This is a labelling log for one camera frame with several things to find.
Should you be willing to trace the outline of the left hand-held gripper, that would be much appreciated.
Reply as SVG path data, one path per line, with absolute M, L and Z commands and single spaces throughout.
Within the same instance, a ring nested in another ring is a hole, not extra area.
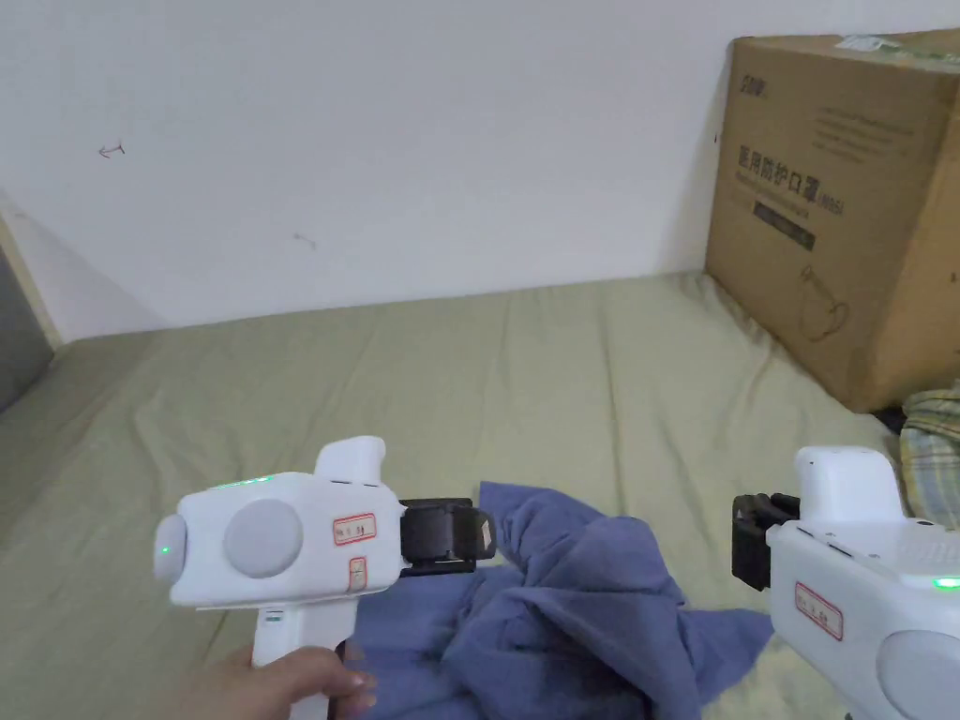
M 179 607 L 254 609 L 253 662 L 304 647 L 335 650 L 352 635 L 357 604 L 404 575 L 445 569 L 450 535 L 417 547 L 421 511 L 381 479 L 385 444 L 358 436 L 327 444 L 313 472 L 280 472 L 188 494 L 157 525 L 153 569 Z M 496 556 L 483 510 L 455 505 L 459 572 Z

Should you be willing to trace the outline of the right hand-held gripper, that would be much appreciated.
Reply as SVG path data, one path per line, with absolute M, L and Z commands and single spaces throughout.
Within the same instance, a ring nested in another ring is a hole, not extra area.
M 849 718 L 957 718 L 958 533 L 905 514 L 877 451 L 804 447 L 794 468 L 799 497 L 734 498 L 732 574 Z

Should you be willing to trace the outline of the person's left hand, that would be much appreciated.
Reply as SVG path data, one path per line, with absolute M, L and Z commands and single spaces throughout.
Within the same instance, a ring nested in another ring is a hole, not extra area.
M 263 667 L 244 649 L 205 669 L 156 718 L 288 719 L 297 703 L 323 698 L 336 719 L 351 719 L 375 705 L 375 687 L 373 676 L 325 648 L 299 648 Z

